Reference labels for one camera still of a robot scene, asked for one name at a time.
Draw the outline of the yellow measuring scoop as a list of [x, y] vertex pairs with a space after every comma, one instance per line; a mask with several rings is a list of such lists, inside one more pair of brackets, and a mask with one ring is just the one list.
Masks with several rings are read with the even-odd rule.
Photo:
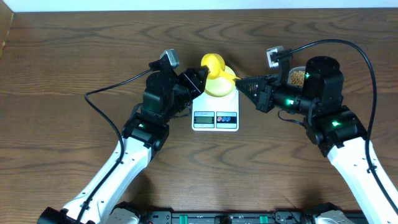
[[224, 78], [233, 85], [236, 80], [239, 80], [239, 77], [226, 71], [225, 61], [219, 54], [204, 55], [201, 59], [201, 66], [208, 68], [207, 79], [215, 80], [217, 78]]

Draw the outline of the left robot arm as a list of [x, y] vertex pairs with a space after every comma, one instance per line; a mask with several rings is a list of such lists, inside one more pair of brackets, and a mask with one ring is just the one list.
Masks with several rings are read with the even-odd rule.
[[209, 69], [188, 68], [177, 75], [161, 68], [146, 80], [143, 102], [118, 132], [118, 145], [91, 182], [61, 210], [46, 208], [38, 223], [107, 223], [134, 178], [161, 150], [168, 122], [205, 90]]

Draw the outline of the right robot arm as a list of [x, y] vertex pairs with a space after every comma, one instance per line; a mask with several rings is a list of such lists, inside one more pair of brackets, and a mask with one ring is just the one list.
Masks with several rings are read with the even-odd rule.
[[304, 116], [311, 142], [344, 178], [369, 223], [397, 223], [397, 189], [382, 168], [359, 118], [343, 105], [344, 77], [337, 60], [317, 56], [305, 66], [303, 87], [280, 72], [236, 80], [236, 88], [262, 112], [280, 108]]

